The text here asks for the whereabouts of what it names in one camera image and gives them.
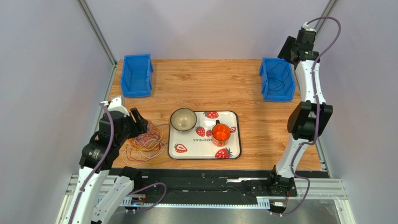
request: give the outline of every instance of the robotic arm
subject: robotic arm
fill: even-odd
[[[308,147],[307,144],[303,143],[314,140],[316,116],[319,119],[318,136],[320,136],[333,113],[333,107],[326,104],[322,95],[319,81],[319,61],[316,62],[313,70],[313,64],[319,56],[318,52],[313,51],[315,36],[316,31],[304,24],[299,30],[297,38],[291,36],[287,38],[278,55],[278,58],[282,58],[294,65],[300,87],[301,102],[288,120],[287,129],[290,136],[284,154],[274,166],[267,180],[268,190],[274,195],[289,191],[294,185],[294,173],[292,171],[296,171],[296,167]],[[314,92],[314,85],[316,85],[317,93]],[[316,114],[317,102],[315,95],[319,99],[319,114]]]
[[[140,189],[142,186],[141,171],[125,167],[116,178],[112,189],[95,206],[101,186],[109,174],[113,161],[119,156],[120,147],[127,139],[146,133],[148,126],[148,121],[141,117],[136,108],[131,109],[132,115],[130,115],[122,105],[120,96],[113,98],[110,103],[107,101],[102,103],[108,106],[114,125],[114,136],[111,139],[111,123],[104,114],[99,121],[99,131],[91,137],[90,142],[82,150],[78,183],[65,215],[64,224],[108,223],[122,199],[133,189]],[[110,140],[112,144],[106,154]],[[105,157],[103,162],[92,174],[103,157]]]

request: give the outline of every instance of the blue bin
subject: blue bin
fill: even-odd
[[[284,59],[264,57],[260,76],[263,100],[290,102],[293,99],[296,84],[290,63]]]
[[[150,55],[124,56],[120,86],[125,97],[147,97],[152,90],[153,66]]]

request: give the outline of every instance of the wooden table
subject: wooden table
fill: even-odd
[[[137,107],[140,114],[159,124],[169,124],[171,114],[178,108],[194,111],[230,110],[239,116],[242,155],[236,160],[174,160],[168,147],[157,160],[136,168],[191,169],[272,169],[281,158],[289,134],[287,120],[300,101],[299,92],[289,103],[263,101],[258,70],[261,60],[152,60],[152,97],[126,98],[127,109]],[[123,60],[117,68],[110,98],[122,95],[120,77]],[[163,141],[168,141],[169,129]],[[130,144],[121,148],[120,154]],[[119,156],[114,167],[127,164]],[[315,147],[308,147],[298,169],[321,169]]]

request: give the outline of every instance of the blue plastic container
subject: blue plastic container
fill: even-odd
[[[264,57],[260,76],[263,100],[289,102],[293,99],[296,84],[291,66],[284,59]]]
[[[125,97],[147,97],[152,90],[153,66],[150,55],[124,56],[120,86]]]

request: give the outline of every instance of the bowl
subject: bowl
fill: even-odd
[[[196,114],[193,110],[188,108],[180,108],[176,110],[170,118],[170,123],[176,130],[188,131],[196,125]]]

